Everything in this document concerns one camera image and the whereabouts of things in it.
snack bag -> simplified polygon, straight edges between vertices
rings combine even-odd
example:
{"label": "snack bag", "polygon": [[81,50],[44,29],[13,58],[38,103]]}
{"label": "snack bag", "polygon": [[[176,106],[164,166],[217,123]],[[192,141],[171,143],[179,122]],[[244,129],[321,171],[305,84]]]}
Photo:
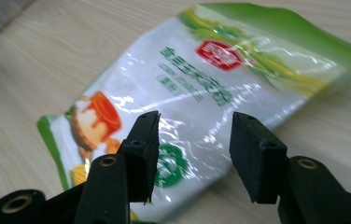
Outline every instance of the snack bag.
{"label": "snack bag", "polygon": [[139,115],[159,110],[152,203],[131,210],[134,221],[160,222],[229,172],[234,111],[274,129],[350,81],[351,45],[297,14],[200,4],[142,35],[68,112],[38,128],[69,189],[86,180],[92,160],[117,152]]}

screw hole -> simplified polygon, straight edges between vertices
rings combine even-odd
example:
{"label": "screw hole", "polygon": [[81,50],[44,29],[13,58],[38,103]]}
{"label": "screw hole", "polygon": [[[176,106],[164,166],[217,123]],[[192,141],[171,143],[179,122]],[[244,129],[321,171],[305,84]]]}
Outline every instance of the screw hole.
{"label": "screw hole", "polygon": [[112,166],[117,163],[117,158],[115,157],[105,157],[100,160],[100,165],[102,166]]}
{"label": "screw hole", "polygon": [[298,160],[298,164],[306,169],[315,170],[317,168],[317,163],[307,159]]}
{"label": "screw hole", "polygon": [[33,201],[33,196],[30,194],[19,195],[7,201],[2,207],[2,212],[5,214],[12,214],[23,210]]}
{"label": "screw hole", "polygon": [[135,146],[140,146],[141,145],[140,141],[138,141],[138,140],[132,141],[132,144],[135,145]]}

wood grain surface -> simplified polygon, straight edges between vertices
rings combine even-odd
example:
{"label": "wood grain surface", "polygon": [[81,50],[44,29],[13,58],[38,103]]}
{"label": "wood grain surface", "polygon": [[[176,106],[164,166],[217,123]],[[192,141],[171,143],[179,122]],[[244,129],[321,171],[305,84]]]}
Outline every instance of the wood grain surface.
{"label": "wood grain surface", "polygon": [[[35,126],[61,114],[145,31],[195,1],[38,0],[0,34],[0,198],[16,189],[62,192]],[[292,9],[351,42],[349,0],[256,0]],[[288,155],[316,158],[351,191],[351,86],[316,99],[275,131]],[[252,204],[231,173],[172,223],[279,223],[274,205]]]}

red logo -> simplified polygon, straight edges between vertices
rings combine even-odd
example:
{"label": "red logo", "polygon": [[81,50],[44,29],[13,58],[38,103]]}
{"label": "red logo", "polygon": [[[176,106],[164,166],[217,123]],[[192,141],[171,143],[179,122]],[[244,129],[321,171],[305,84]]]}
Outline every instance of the red logo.
{"label": "red logo", "polygon": [[206,40],[196,53],[214,66],[228,71],[243,63],[242,57],[230,45],[215,40]]}

black plastic part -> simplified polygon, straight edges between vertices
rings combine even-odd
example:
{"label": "black plastic part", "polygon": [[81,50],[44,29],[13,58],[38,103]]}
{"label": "black plastic part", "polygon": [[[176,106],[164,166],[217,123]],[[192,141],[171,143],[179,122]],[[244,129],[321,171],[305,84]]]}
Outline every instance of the black plastic part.
{"label": "black plastic part", "polygon": [[259,120],[233,113],[230,153],[252,202],[276,203],[287,147]]}
{"label": "black plastic part", "polygon": [[281,224],[306,224],[301,210],[296,204],[284,203],[284,200],[280,199],[277,212],[278,216],[280,217]]}
{"label": "black plastic part", "polygon": [[85,183],[82,183],[47,200],[44,209],[45,223],[73,223],[84,188]]}
{"label": "black plastic part", "polygon": [[104,155],[95,159],[74,223],[130,223],[129,212],[125,160],[121,155]]}
{"label": "black plastic part", "polygon": [[[305,157],[291,158],[286,179],[305,223],[351,224],[351,195],[321,162]],[[280,197],[282,203],[288,203],[287,197]]]}
{"label": "black plastic part", "polygon": [[158,111],[138,117],[118,154],[126,160],[129,183],[129,202],[150,201],[159,157]]}
{"label": "black plastic part", "polygon": [[45,195],[35,189],[18,190],[0,199],[1,224],[39,224]]}

